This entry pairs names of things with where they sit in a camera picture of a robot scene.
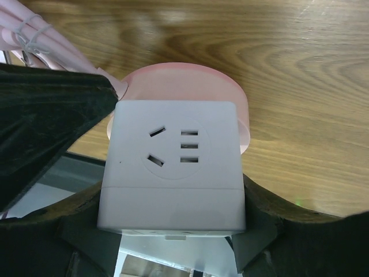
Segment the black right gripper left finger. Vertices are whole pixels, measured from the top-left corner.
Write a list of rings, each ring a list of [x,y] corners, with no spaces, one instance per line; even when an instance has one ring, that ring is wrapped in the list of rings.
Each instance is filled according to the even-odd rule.
[[[121,235],[97,228],[100,190],[1,220],[1,276],[113,276]]]

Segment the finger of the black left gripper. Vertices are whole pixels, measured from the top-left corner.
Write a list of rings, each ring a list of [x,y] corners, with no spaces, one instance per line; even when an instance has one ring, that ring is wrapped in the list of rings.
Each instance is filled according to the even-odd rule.
[[[1,211],[115,107],[101,75],[1,65]]]

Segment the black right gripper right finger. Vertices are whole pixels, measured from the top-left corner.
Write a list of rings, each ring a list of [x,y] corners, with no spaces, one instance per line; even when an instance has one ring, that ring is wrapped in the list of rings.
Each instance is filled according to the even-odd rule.
[[[302,208],[243,177],[246,231],[232,237],[243,276],[368,276],[368,212]]]

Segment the pink round power strip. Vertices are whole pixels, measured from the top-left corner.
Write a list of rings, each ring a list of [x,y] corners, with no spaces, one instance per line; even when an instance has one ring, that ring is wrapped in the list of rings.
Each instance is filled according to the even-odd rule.
[[[218,100],[236,105],[240,151],[251,140],[248,100],[240,85],[222,72],[192,63],[159,63],[118,80],[94,65],[63,35],[19,1],[1,1],[1,50],[27,66],[106,77],[119,100]]]

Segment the white cube socket adapter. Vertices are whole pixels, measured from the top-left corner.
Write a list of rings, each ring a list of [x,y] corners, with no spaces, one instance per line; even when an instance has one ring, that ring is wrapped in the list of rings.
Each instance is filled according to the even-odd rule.
[[[245,231],[235,105],[118,102],[97,225],[135,236],[226,237]]]

